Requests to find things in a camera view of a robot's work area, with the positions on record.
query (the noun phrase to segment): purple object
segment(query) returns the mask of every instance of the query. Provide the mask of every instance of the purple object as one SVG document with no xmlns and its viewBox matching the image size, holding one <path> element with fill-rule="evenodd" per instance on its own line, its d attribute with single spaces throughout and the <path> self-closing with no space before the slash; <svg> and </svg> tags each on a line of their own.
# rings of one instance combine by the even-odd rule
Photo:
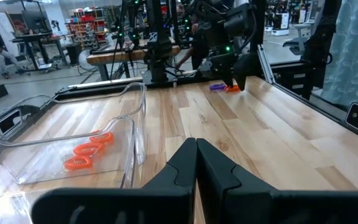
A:
<svg viewBox="0 0 358 224">
<path fill-rule="evenodd" d="M 215 85 L 210 85 L 209 86 L 209 90 L 211 90 L 211 91 L 222 91 L 222 90 L 224 90 L 224 87 L 225 87 L 226 85 L 225 84 L 215 84 Z"/>
</svg>

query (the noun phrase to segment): transparent container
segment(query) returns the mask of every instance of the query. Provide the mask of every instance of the transparent container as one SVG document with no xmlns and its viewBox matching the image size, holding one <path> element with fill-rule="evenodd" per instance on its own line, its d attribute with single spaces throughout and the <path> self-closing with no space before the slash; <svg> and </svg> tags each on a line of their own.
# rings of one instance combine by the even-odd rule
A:
<svg viewBox="0 0 358 224">
<path fill-rule="evenodd" d="M 0 165 L 15 182 L 0 192 L 132 187 L 135 170 L 145 160 L 144 116 L 142 83 L 112 95 L 66 101 L 39 95 L 20 101 L 0 113 Z M 92 148 L 91 167 L 67 169 L 74 148 L 108 133 L 114 144 Z"/>
</svg>

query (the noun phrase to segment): orange coil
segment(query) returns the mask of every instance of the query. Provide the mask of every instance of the orange coil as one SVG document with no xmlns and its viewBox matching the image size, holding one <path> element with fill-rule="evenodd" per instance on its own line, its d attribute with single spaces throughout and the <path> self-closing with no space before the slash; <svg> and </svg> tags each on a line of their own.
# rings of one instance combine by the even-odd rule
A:
<svg viewBox="0 0 358 224">
<path fill-rule="evenodd" d="M 65 161 L 64 165 L 68 170 L 80 170 L 92 168 L 93 163 L 88 156 L 74 156 Z"/>
<path fill-rule="evenodd" d="M 95 152 L 100 153 L 104 151 L 104 144 L 98 142 L 89 142 L 80 144 L 74 148 L 74 154 L 78 156 L 92 156 Z"/>
<path fill-rule="evenodd" d="M 113 143 L 114 142 L 114 135 L 111 132 L 108 132 L 106 134 L 101 134 L 99 136 L 92 136 L 89 138 L 91 142 L 97 142 L 97 143 Z"/>
<path fill-rule="evenodd" d="M 233 88 L 227 86 L 226 87 L 226 93 L 237 93 L 240 92 L 240 88 L 238 85 L 233 85 Z"/>
</svg>

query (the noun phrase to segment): workbench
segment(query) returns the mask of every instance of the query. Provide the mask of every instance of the workbench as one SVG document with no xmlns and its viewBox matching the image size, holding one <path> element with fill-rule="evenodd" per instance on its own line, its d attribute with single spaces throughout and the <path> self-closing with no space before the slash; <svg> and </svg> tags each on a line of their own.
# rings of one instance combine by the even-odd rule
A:
<svg viewBox="0 0 358 224">
<path fill-rule="evenodd" d="M 212 83 L 219 82 L 146 92 L 147 158 L 140 167 L 140 186 L 193 137 L 205 138 L 280 190 L 358 190 L 358 135 L 259 77 L 248 77 L 246 90 L 238 94 L 211 92 Z M 119 173 L 20 186 L 0 166 L 0 195 L 89 182 L 117 187 L 116 177 Z M 196 223 L 203 223 L 199 194 L 195 211 Z"/>
<path fill-rule="evenodd" d="M 175 43 L 175 41 L 171 37 L 170 40 L 173 44 Z M 139 45 L 146 46 L 147 42 L 148 40 L 140 40 Z M 103 47 L 103 51 L 114 50 L 114 49 L 115 49 L 115 44 Z M 178 45 L 173 45 L 170 56 L 174 57 L 178 55 L 179 52 L 180 52 L 180 47 Z M 146 53 L 147 53 L 147 49 L 133 50 L 131 53 L 116 52 L 116 53 L 97 54 L 97 55 L 88 56 L 86 58 L 86 61 L 90 65 L 95 65 L 99 67 L 102 81 L 109 80 L 109 73 L 106 67 L 107 64 L 112 63 L 112 61 L 114 61 L 115 63 L 124 62 L 124 66 L 126 66 L 125 67 L 126 75 L 127 78 L 129 78 L 129 70 L 126 62 L 129 62 L 130 60 L 132 61 L 143 60 Z"/>
</svg>

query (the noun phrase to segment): gray floor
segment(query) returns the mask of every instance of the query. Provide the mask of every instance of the gray floor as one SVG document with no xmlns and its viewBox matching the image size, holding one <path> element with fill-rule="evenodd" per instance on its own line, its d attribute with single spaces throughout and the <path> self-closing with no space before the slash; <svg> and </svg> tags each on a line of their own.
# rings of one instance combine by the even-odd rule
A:
<svg viewBox="0 0 358 224">
<path fill-rule="evenodd" d="M 299 56 L 294 56 L 288 48 L 283 48 L 282 45 L 285 41 L 296 37 L 295 30 L 291 30 L 290 35 L 283 37 L 273 37 L 268 33 L 265 33 L 264 47 L 268 54 L 270 63 L 286 62 L 292 60 L 298 60 Z M 179 53 L 177 60 L 181 59 L 185 54 L 185 51 Z M 191 63 L 188 60 L 181 69 L 191 70 Z M 140 75 L 145 70 L 145 65 L 137 63 L 134 65 L 134 69 L 130 67 L 131 76 Z M 9 94 L 0 99 L 0 112 L 17 103 L 24 98 L 45 94 L 53 96 L 58 90 L 73 84 L 79 83 L 91 83 L 99 80 L 99 73 L 96 72 L 92 76 L 80 75 L 77 68 L 64 68 L 62 70 L 51 70 L 50 73 L 44 72 L 32 72 L 31 76 L 27 75 L 11 75 L 8 80 L 3 79 L 0 76 L 0 84 L 5 84 Z"/>
</svg>

